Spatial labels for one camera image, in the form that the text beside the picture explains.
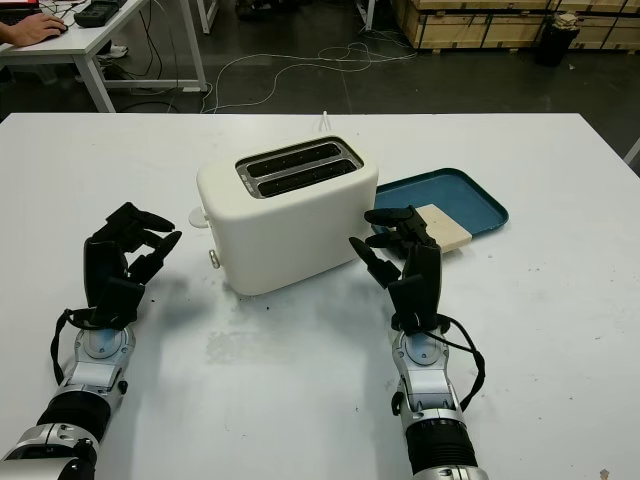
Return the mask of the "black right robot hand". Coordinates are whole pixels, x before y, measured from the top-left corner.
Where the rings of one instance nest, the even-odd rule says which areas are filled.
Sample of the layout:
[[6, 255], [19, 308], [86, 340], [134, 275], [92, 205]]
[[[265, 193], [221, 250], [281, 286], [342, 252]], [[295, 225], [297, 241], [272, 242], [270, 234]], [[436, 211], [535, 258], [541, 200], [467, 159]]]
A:
[[432, 331], [439, 325], [442, 253], [415, 207], [373, 209], [364, 213], [381, 233], [349, 243], [367, 271], [388, 291], [395, 312], [391, 326], [407, 335]]

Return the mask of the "person's bare hand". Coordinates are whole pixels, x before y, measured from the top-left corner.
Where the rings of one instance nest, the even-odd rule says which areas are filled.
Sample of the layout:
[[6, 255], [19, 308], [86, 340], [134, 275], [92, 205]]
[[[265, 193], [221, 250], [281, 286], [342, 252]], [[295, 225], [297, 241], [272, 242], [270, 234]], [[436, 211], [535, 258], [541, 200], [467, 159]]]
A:
[[57, 37], [67, 31], [64, 22], [53, 15], [37, 13], [14, 25], [1, 23], [1, 43], [27, 47]]

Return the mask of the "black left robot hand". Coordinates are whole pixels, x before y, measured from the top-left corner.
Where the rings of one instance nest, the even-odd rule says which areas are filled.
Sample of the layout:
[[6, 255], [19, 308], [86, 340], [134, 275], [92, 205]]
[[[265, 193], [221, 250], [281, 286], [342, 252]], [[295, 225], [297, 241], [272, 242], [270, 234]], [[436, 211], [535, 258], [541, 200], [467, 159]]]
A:
[[86, 327], [122, 330], [137, 320], [147, 283], [182, 232], [167, 219], [126, 202], [84, 243]]

